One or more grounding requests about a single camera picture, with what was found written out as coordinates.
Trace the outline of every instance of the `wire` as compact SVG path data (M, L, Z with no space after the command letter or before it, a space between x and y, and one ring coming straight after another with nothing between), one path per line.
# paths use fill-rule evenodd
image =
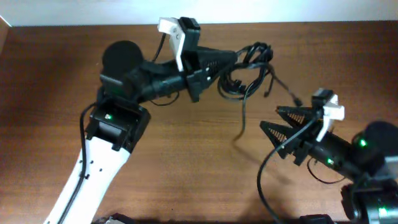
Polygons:
M67 204L67 206L65 207L59 221L58 224L62 224L64 219L66 218L70 207L73 204L73 201L75 200L77 193L80 190L80 187L85 179L85 175L86 175L86 163L87 163L87 158L86 158L86 137L85 137L85 126L84 126L84 118L85 115L87 113L87 111L92 108L93 106L96 106L97 103L92 103L90 104L88 107L86 107L80 115L80 140L81 140L81 157L82 157L82 163L81 163L81 172L80 172L80 178L79 181L76 185L75 190L72 193L72 196L69 199L69 202Z
M236 55L238 58L243 54L246 53L245 57L243 58L242 62L235 63L232 66L232 69L229 71L227 69L222 69L220 70L214 78L219 77L218 79L218 84L217 84L217 90L218 93L225 99L227 100L232 100L232 101L243 101L242 102L242 129L241 132L235 137L234 140L239 139L245 129L246 129L246 101L247 99L253 95L258 88L261 86L263 83L265 77L267 75L271 75L271 81L269 83L268 90L264 93L264 97L268 97L271 90L272 86L274 84L274 81L276 81L282 88L284 88L294 99L294 103L296 106L301 106L302 102L300 99L298 99L294 93L292 93L288 86L282 82L275 74L274 67L269 64L269 61L272 59L272 50L270 45L267 45L265 43L260 43L256 42L254 45L249 45L244 47L242 50L236 52ZM235 70L239 69L255 69L255 68L260 68L259 71L259 76L253 80L248 87L245 85L242 85L241 80L233 80L231 78L231 73ZM230 97L227 96L225 93L234 95L236 97Z
M261 202L264 204L265 208L268 210L268 212L271 214L271 216L273 217L273 219L275 220L275 222L277 223L283 223L283 221L278 217L278 215L276 214L276 212L273 211L273 209L271 208L271 206L269 206L264 194L262 193L262 187L261 187L261 175L262 175L262 171L266 168L267 162L268 160L276 153L278 152L280 149L284 148L289 142L293 141L293 139L297 138L300 134L302 134L305 130L307 130L316 120L318 120L318 117L314 117L313 119L311 119L302 129L300 129L299 131L297 131L294 135L292 135L292 137L286 139L282 144L280 144L278 147L276 147L275 149L273 149L268 155L267 157L264 159L264 161L262 162L259 172L257 173L257 190L259 192L259 196L261 199Z
M160 43L159 43L159 47L158 47L157 50L156 50L155 57L154 57L154 59L152 59L152 62L155 62L156 59L157 59L157 57L159 56L160 51L161 51L162 48L163 48L163 44L164 44L165 38L166 38L166 34L163 34L163 35L162 35L162 38L161 38L161 40L160 40ZM168 102L168 103L155 103L155 102L153 102L152 100L150 100L150 102L151 102L153 105L156 105L156 106L168 106L168 105L171 105L171 104L173 104L174 102L176 102L176 101L178 100L179 97L180 97L180 92L178 91L178 92L177 92L177 95L174 97L174 99L173 99L172 101Z
M313 160L313 159L314 159L314 158L312 157L311 159L308 160L308 162L307 162L307 169L308 169L309 173L311 174L311 176L312 176L313 178L315 178L317 181L319 181L319 182L321 182L321 183L323 183L323 184L337 184L337 183L340 183L341 181L343 181L343 180L346 179L346 177L343 177L343 178L340 179L340 180L336 180L336 181L332 181L332 182L327 182L327 181L324 181L324 180L319 179L319 178L312 172L311 167L310 167L310 162L311 162L311 160Z

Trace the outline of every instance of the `wooden table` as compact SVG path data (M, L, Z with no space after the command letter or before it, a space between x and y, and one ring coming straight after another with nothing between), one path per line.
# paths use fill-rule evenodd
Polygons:
M256 41L274 49L277 75L310 104L319 87L335 90L346 119L335 133L347 141L375 119L398 124L398 23L331 22L202 25L200 45L239 50ZM95 100L101 55L117 40L137 43L152 58L156 26L15 27L0 56L0 222L42 223L80 149L78 117ZM171 58L169 45L159 60ZM257 71L237 72L249 82ZM172 106L144 103L152 120L109 187L96 217L123 213L159 220L269 220L256 189L260 162L272 144L262 120L283 123L277 105L292 105L278 85L241 104L222 99L216 85L191 103L186 91ZM272 207L283 217L328 213L345 220L340 188L323 185L293 157L275 156L263 176ZM338 174L317 165L326 180Z

